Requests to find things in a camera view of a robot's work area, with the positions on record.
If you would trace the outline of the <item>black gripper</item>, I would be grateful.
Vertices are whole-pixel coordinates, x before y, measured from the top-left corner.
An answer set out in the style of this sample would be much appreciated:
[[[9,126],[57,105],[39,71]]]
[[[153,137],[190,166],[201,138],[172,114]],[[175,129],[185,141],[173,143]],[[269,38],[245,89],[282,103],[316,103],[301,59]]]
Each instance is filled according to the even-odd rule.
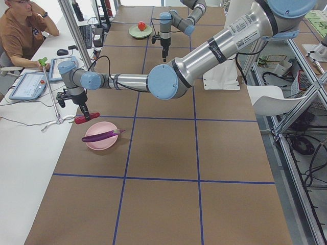
[[[86,105],[87,102],[87,94],[85,91],[83,91],[79,95],[71,95],[67,89],[63,89],[62,92],[57,92],[56,100],[59,103],[61,108],[65,108],[67,100],[72,100],[74,104],[78,105],[81,112],[83,113],[82,116],[80,116],[80,119],[83,119],[85,121],[90,120],[90,113],[88,110],[88,107]]]
[[[171,45],[171,33],[158,32],[157,34],[152,36],[152,44],[154,44],[157,40],[160,41],[160,45],[162,46],[163,62],[166,62],[167,56],[169,54],[169,47]]]

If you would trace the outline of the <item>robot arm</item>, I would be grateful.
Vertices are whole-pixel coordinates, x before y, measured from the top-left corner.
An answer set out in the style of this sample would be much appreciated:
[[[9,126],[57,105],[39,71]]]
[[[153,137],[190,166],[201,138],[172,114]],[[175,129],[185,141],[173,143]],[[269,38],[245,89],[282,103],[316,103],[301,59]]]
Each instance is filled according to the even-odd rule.
[[[96,118],[86,105],[88,90],[129,89],[151,93],[161,100],[177,99],[199,76],[256,40],[296,37],[300,21],[315,4],[315,1],[253,1],[247,13],[222,31],[186,56],[155,66],[147,75],[98,73],[77,68],[72,61],[63,61],[58,69],[66,88],[56,99],[61,107],[65,107],[66,100],[80,107],[83,117],[77,120],[78,124]]]
[[[206,1],[192,0],[180,2],[192,10],[188,17],[182,18],[176,10],[169,10],[168,12],[161,12],[157,19],[151,18],[151,23],[152,20],[159,21],[159,31],[157,32],[153,29],[154,35],[151,38],[151,42],[154,44],[157,40],[160,41],[163,62],[166,62],[169,54],[172,33],[171,27],[175,27],[179,32],[190,37],[195,30],[196,23],[206,13]]]

